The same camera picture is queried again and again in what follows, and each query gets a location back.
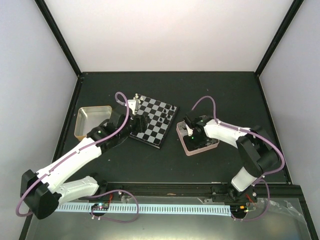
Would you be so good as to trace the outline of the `pink metal tin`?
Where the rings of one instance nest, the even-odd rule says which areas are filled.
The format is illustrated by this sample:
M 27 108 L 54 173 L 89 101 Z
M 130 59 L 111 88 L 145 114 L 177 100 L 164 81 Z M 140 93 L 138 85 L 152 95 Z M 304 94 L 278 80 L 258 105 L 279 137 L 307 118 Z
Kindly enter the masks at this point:
M 184 152 L 187 156 L 192 156 L 192 155 L 196 155 L 196 154 L 199 154 L 199 153 L 202 153 L 202 152 L 205 152 L 205 151 L 209 151 L 211 149 L 214 149 L 216 148 L 220 141 L 218 139 L 215 139 L 215 138 L 209 138 L 209 137 L 206 137 L 206 136 L 203 136 L 203 135 L 192 135 L 192 136 L 195 136 L 195 137 L 203 137 L 203 138 L 206 138 L 208 141 L 209 141 L 209 144 L 206 146 L 206 147 L 203 147 L 203 148 L 200 148 L 200 149 L 197 149 L 197 150 L 187 150 L 186 148 L 186 145 L 185 145 L 185 136 L 188 136 L 188 133 L 187 133 L 187 130 L 186 130 L 186 125 L 185 125 L 185 122 L 184 121 L 181 121 L 181 122 L 178 122 L 177 125 L 176 125 L 176 132 L 178 134 L 178 137 L 179 137 L 179 140 L 182 144 L 182 147 L 184 149 Z

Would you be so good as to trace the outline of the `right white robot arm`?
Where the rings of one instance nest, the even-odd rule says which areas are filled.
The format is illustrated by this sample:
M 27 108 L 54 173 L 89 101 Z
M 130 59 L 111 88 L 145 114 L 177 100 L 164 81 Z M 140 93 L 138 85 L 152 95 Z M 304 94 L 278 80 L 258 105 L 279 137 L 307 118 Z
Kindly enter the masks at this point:
M 231 179 L 228 198 L 240 201 L 246 190 L 267 175 L 276 173 L 285 165 L 282 152 L 269 140 L 263 128 L 245 128 L 220 121 L 213 116 L 195 116 L 190 111 L 183 119 L 187 136 L 187 146 L 204 147 L 208 140 L 215 139 L 227 143 L 238 150 L 242 167 Z

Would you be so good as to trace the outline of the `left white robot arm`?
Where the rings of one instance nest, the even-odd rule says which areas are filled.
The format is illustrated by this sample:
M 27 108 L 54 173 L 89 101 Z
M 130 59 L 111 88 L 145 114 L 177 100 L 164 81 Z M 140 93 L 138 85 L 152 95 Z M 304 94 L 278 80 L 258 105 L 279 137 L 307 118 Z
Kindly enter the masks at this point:
M 52 164 L 21 176 L 20 202 L 39 220 L 50 216 L 60 205 L 82 198 L 103 199 L 106 185 L 92 176 L 67 182 L 67 179 L 92 160 L 121 144 L 130 134 L 143 133 L 148 117 L 119 106 L 110 118 L 94 127 L 78 145 Z

